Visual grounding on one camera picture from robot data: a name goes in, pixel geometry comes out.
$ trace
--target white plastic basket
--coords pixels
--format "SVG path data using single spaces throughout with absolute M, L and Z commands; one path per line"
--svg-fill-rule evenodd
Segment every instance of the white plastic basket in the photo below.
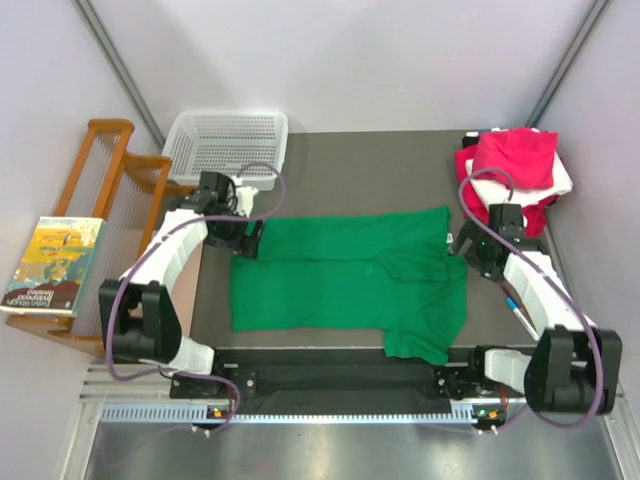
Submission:
M 200 172 L 235 175 L 249 162 L 265 162 L 282 171 L 289 124 L 282 112 L 184 112 L 169 131 L 162 155 L 173 161 L 169 178 L 197 185 Z M 273 189 L 276 175 L 265 167 L 242 174 L 244 185 Z

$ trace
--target blue pen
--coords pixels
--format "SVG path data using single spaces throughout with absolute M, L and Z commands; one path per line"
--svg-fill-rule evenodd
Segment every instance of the blue pen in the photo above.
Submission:
M 531 323 L 529 323 L 529 320 L 527 320 L 527 317 L 524 316 L 524 313 L 522 313 L 522 310 L 518 308 L 518 305 L 516 304 L 515 300 L 513 300 L 513 298 L 511 297 L 507 297 L 507 305 L 509 306 L 513 314 L 516 316 L 516 318 L 520 320 L 520 323 L 522 323 L 522 326 L 525 328 L 525 330 L 529 332 L 529 335 L 531 335 L 536 342 L 540 340 L 540 335 L 538 335 L 538 332 L 536 332 L 536 329 L 533 328 Z

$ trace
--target cable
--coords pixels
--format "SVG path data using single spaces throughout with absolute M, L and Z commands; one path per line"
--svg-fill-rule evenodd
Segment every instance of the cable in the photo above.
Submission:
M 166 235 L 164 235 L 161 239 L 160 242 L 154 243 L 151 248 L 149 248 L 148 250 L 146 250 L 141 256 L 140 258 L 131 266 L 131 268 L 129 269 L 129 273 L 127 273 L 127 275 L 122 279 L 122 281 L 120 282 L 120 286 L 118 287 L 118 291 L 116 292 L 115 298 L 113 300 L 113 305 L 111 307 L 111 311 L 109 312 L 109 320 L 107 323 L 107 336 L 105 339 L 105 350 L 106 350 L 106 363 L 107 363 L 107 370 L 109 371 L 109 374 L 111 375 L 111 377 L 113 377 L 115 380 L 118 380 L 120 382 L 128 382 L 130 380 L 134 380 L 136 378 L 140 378 L 143 377 L 145 375 L 152 375 L 152 374 L 156 374 L 156 373 L 170 373 L 170 372 L 177 372 L 178 370 L 173 369 L 173 368 L 164 368 L 164 367 L 158 367 L 158 368 L 150 368 L 148 370 L 143 370 L 142 372 L 138 372 L 138 373 L 134 373 L 132 375 L 120 375 L 118 374 L 118 372 L 116 372 L 115 370 L 115 365 L 113 362 L 113 335 L 114 335 L 114 329 L 115 329 L 115 324 L 116 324 L 116 316 L 118 313 L 118 308 L 120 306 L 120 303 L 122 302 L 122 297 L 124 295 L 124 291 L 126 290 L 127 286 L 129 285 L 129 283 L 131 282 L 131 279 L 133 278 L 133 276 L 135 275 L 135 273 L 140 269 L 140 267 L 147 262 L 151 256 L 158 250 L 158 248 L 160 247 L 160 245 L 162 245 L 164 242 L 167 241 L 167 239 L 173 235 L 174 233 L 176 233 L 177 231 L 181 230 L 182 228 L 191 225 L 192 223 L 197 223 L 197 222 L 253 222 L 256 220 L 266 220 L 267 218 L 275 215 L 280 208 L 282 207 L 282 205 L 284 204 L 284 201 L 287 197 L 287 187 L 284 183 L 284 178 L 282 177 L 282 175 L 280 174 L 280 172 L 278 172 L 275 168 L 273 168 L 271 165 L 269 165 L 268 163 L 264 163 L 264 162 L 250 162 L 245 164 L 240 170 L 238 170 L 238 173 L 236 173 L 237 177 L 240 177 L 242 175 L 243 172 L 245 172 L 247 169 L 251 168 L 251 167 L 255 167 L 255 166 L 262 166 L 262 167 L 266 167 L 269 170 L 271 170 L 273 173 L 275 173 L 278 182 L 280 183 L 280 198 L 278 200 L 278 203 L 276 204 L 276 206 L 271 209 L 270 211 L 268 211 L 267 213 L 263 213 L 261 215 L 256 215 L 254 217 L 235 217 L 235 216 L 226 216 L 226 215 L 204 215 L 202 217 L 198 217 L 198 218 L 193 218 L 190 220 L 187 220 L 183 223 L 181 223 L 180 225 L 177 225 L 176 227 L 172 228 L 171 230 L 169 230 L 167 232 Z M 229 412 L 229 414 L 225 417 L 225 419 L 223 420 L 223 422 L 218 425 L 218 427 L 213 430 L 214 433 L 219 433 L 221 431 L 223 431 L 225 428 L 227 428 L 229 426 L 229 423 L 231 422 L 231 419 L 236 415 L 238 408 L 240 407 L 240 403 L 242 400 L 242 395 L 240 393 L 240 389 L 238 388 L 238 386 L 233 383 L 230 380 L 227 380 L 224 377 L 219 377 L 217 375 L 203 375 L 203 374 L 197 374 L 197 373 L 191 373 L 191 372 L 180 372 L 180 375 L 184 376 L 184 377 L 190 377 L 190 378 L 197 378 L 200 380 L 211 380 L 211 381 L 215 381 L 215 382 L 220 382 L 225 384 L 227 387 L 231 388 L 235 394 L 235 402 L 233 404 L 233 408 L 231 409 L 231 411 Z M 160 432 L 158 432 L 157 434 L 153 435 L 150 439 L 142 442 L 141 444 L 139 444 L 138 446 L 136 446 L 134 448 L 134 450 L 129 453 L 126 457 L 124 457 L 124 459 L 121 459 L 120 461 L 118 461 L 115 465 L 116 467 L 113 468 L 117 468 L 117 466 L 120 466 L 124 461 L 126 461 L 127 459 L 131 458 L 133 455 L 135 455 L 139 450 L 145 448 L 147 445 L 151 444 L 152 442 L 154 442 L 157 438 L 159 438 L 160 436 L 164 435 L 165 433 L 169 433 L 175 430 L 180 430 L 180 429 L 186 429 L 189 428 L 191 429 L 191 427 L 186 427 L 186 426 L 180 426 L 180 427 L 170 427 L 167 428 L 165 430 L 162 430 Z
M 533 262 L 531 259 L 529 259 L 526 255 L 524 255 L 514 245 L 512 245 L 511 243 L 506 241 L 504 238 L 502 238 L 500 235 L 498 235 L 496 232 L 494 232 L 489 227 L 487 227 L 469 209 L 469 207 L 465 203 L 464 197 L 462 195 L 463 192 L 464 192 L 464 188 L 469 184 L 469 182 L 472 179 L 478 177 L 479 175 L 483 175 L 485 173 L 498 173 L 498 174 L 503 175 L 503 176 L 505 176 L 507 178 L 507 180 L 509 181 L 509 195 L 507 197 L 507 202 L 511 201 L 511 198 L 513 197 L 513 192 L 515 190 L 515 184 L 513 182 L 513 178 L 511 177 L 511 175 L 509 175 L 506 171 L 504 171 L 502 169 L 499 169 L 499 168 L 481 168 L 481 169 L 479 169 L 479 170 L 477 170 L 475 172 L 472 172 L 468 177 L 466 177 L 464 180 L 462 180 L 462 183 L 460 183 L 460 188 L 458 189 L 458 199 L 460 200 L 460 205 L 462 206 L 462 210 L 464 210 L 464 213 L 467 215 L 467 217 L 469 217 L 476 225 L 478 225 L 478 227 L 480 227 L 483 231 L 485 231 L 492 238 L 494 238 L 498 242 L 500 242 L 509 251 L 511 251 L 512 253 L 514 253 L 518 257 L 520 257 L 531 268 L 533 268 L 534 271 L 536 273 L 538 273 L 549 284 L 549 286 L 564 301 L 564 303 L 567 304 L 569 306 L 569 308 L 571 308 L 571 310 L 573 310 L 573 312 L 578 317 L 578 320 L 580 321 L 580 324 L 584 328 L 585 334 L 587 335 L 587 339 L 589 340 L 589 344 L 591 345 L 591 352 L 593 353 L 593 363 L 594 363 L 595 373 L 596 373 L 596 385 L 595 385 L 595 393 L 594 393 L 594 396 L 593 396 L 593 401 L 591 402 L 591 405 L 589 406 L 589 409 L 587 410 L 587 413 L 585 415 L 583 415 L 582 418 L 580 418 L 579 420 L 577 420 L 577 421 L 575 421 L 573 423 L 557 422 L 555 420 L 552 420 L 550 418 L 545 417 L 544 415 L 542 415 L 542 414 L 540 414 L 538 412 L 533 412 L 533 413 L 539 419 L 541 419 L 542 421 L 548 423 L 549 425 L 553 425 L 554 427 L 568 429 L 568 430 L 569 429 L 581 428 L 581 427 L 585 426 L 588 422 L 590 422 L 591 419 L 596 415 L 596 413 L 598 411 L 598 408 L 600 408 L 600 402 L 602 401 L 602 396 L 603 396 L 604 373 L 603 373 L 603 367 L 602 367 L 602 355 L 600 353 L 600 347 L 598 346 L 598 341 L 596 340 L 596 337 L 595 337 L 595 335 L 593 333 L 593 330 L 591 329 L 591 326 L 589 325 L 589 322 L 587 321 L 584 313 L 582 312 L 582 309 L 580 309 L 578 304 L 567 293 L 565 293 L 565 291 L 562 288 L 560 288 L 558 285 L 556 285 L 555 282 L 552 281 L 547 276 L 547 274 L 544 273 L 544 271 L 542 271 L 542 269 L 535 262 Z M 500 427 L 500 429 L 504 429 L 505 427 L 507 427 L 508 425 L 513 423 L 512 421 L 517 419 L 521 415 L 521 412 L 522 412 L 522 410 L 524 410 L 524 408 L 526 408 L 526 407 L 523 407 L 523 409 L 521 409 L 511 420 L 508 420 L 502 427 Z
M 502 406 L 502 411 L 507 413 L 507 407 L 509 406 L 509 395 L 507 395 L 507 389 L 504 388 L 504 385 L 500 385 L 500 405 Z
M 500 287 L 500 290 L 502 290 L 507 297 L 511 298 L 511 292 L 509 291 L 509 287 L 507 287 L 504 282 L 501 282 L 500 285 L 498 286 Z
M 487 429 L 487 430 L 478 430 L 476 428 L 453 428 L 453 427 L 443 427 L 440 425 L 426 425 L 427 428 L 431 428 L 433 430 L 440 430 L 443 432 L 448 432 L 448 433 L 463 433 L 465 435 L 482 435 L 482 434 L 495 434 L 498 435 L 498 433 L 504 431 L 505 428 L 510 427 L 511 425 L 513 425 L 525 412 L 527 412 L 529 410 L 529 408 L 527 408 L 526 404 L 523 405 L 520 410 L 518 410 L 510 419 L 508 419 L 506 422 L 504 422 L 504 424 L 502 424 L 499 427 L 495 427 L 492 429 Z
M 233 192 L 229 195 L 227 199 L 227 213 L 233 215 L 236 212 L 236 208 L 238 208 L 238 195 L 236 194 L 236 184 L 232 181 L 231 185 L 233 185 Z

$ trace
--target pile of clothes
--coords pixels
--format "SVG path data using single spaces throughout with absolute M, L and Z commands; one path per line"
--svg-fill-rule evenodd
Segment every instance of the pile of clothes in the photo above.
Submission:
M 538 237 L 547 224 L 545 208 L 573 188 L 556 152 L 557 144 L 557 133 L 531 128 L 469 132 L 462 140 L 463 148 L 455 156 L 458 183 L 484 168 L 499 168 L 509 173 L 515 185 L 511 202 L 522 205 L 525 234 Z M 506 201 L 509 181 L 504 175 L 492 172 L 470 183 L 463 192 L 465 203 L 487 223 L 489 205 Z

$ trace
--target wooden rack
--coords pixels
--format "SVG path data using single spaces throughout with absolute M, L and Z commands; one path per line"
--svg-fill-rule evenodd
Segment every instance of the wooden rack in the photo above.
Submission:
M 132 218 L 138 218 L 140 239 L 136 248 L 135 258 L 137 258 L 151 240 L 163 197 L 184 194 L 189 187 L 167 184 L 171 167 L 169 158 L 160 155 L 135 155 L 127 151 L 133 130 L 133 124 L 127 120 L 89 121 L 87 134 L 53 215 L 99 217 L 107 221 L 107 229 L 122 228 L 123 230 L 131 226 Z M 146 201 L 135 202 L 135 198 L 122 199 L 119 202 L 120 210 L 128 209 L 128 211 L 118 212 L 124 220 L 120 221 L 122 225 L 114 226 L 110 223 L 110 219 L 116 214 L 113 210 L 114 204 L 123 190 L 119 191 L 119 187 L 124 183 L 131 185 L 130 190 L 137 191 L 138 197 Z M 121 233 L 127 232 L 113 232 L 112 237 L 118 237 Z M 122 253 L 114 251 L 112 256 L 117 258 Z M 113 261 L 114 259 L 111 258 L 104 260 L 104 262 Z M 96 285 L 93 285 L 93 288 L 84 296 L 84 302 L 92 302 L 85 311 L 94 316 L 97 315 L 97 293 Z M 101 336 L 72 333 L 74 322 L 77 320 L 60 316 L 13 315 L 7 319 L 7 324 L 76 350 L 104 356 Z

